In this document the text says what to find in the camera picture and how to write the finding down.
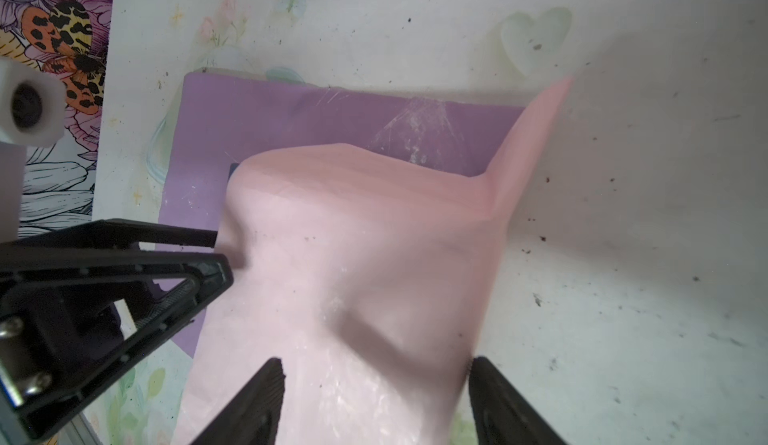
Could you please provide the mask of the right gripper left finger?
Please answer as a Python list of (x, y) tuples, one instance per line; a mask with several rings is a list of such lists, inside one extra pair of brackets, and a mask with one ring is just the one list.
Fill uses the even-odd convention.
[(268, 359), (192, 445), (274, 445), (285, 394), (279, 358)]

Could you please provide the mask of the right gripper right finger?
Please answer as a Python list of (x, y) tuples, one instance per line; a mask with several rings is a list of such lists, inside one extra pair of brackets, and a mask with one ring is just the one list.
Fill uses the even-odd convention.
[(479, 445), (566, 444), (487, 357), (472, 360), (468, 392)]

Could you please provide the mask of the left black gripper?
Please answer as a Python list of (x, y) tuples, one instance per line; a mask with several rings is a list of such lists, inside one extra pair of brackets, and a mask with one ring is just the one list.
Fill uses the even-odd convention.
[(1, 442), (51, 437), (233, 283), (222, 254), (117, 249), (217, 234), (108, 219), (3, 248)]

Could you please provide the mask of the purple wrapping paper sheet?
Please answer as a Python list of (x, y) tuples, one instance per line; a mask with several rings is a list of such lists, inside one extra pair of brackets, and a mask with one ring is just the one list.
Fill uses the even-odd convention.
[(513, 211), (571, 83), (542, 91), (475, 177), (348, 144), (251, 156), (216, 248), (173, 442), (189, 444), (271, 358), (280, 444), (445, 444)]

